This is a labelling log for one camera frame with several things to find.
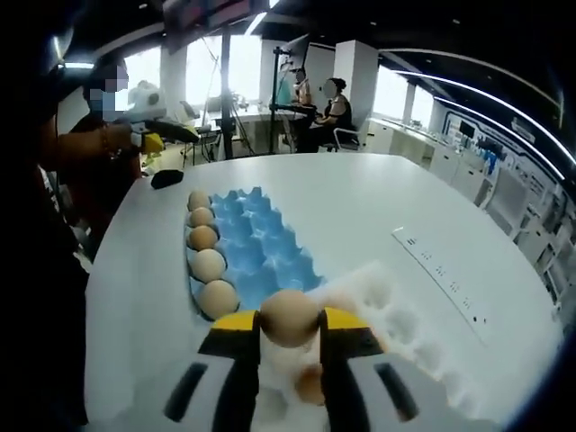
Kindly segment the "person's left hand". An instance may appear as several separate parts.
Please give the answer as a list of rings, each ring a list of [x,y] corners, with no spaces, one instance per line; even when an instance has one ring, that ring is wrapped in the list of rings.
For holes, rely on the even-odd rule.
[[[120,152],[132,152],[136,146],[132,142],[132,130],[129,124],[112,124],[106,129],[108,148],[114,155]]]

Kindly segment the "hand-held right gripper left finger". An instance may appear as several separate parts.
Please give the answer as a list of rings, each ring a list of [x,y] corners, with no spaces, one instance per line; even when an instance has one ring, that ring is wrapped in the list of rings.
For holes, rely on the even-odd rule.
[[[215,321],[197,350],[137,387],[113,431],[249,431],[259,391],[260,314]]]

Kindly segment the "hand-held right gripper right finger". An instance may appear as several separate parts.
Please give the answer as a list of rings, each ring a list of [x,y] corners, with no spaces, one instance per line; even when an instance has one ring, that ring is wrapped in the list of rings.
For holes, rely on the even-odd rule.
[[[319,315],[321,388],[332,431],[489,431],[448,405],[445,386],[411,361],[382,349],[356,315]]]

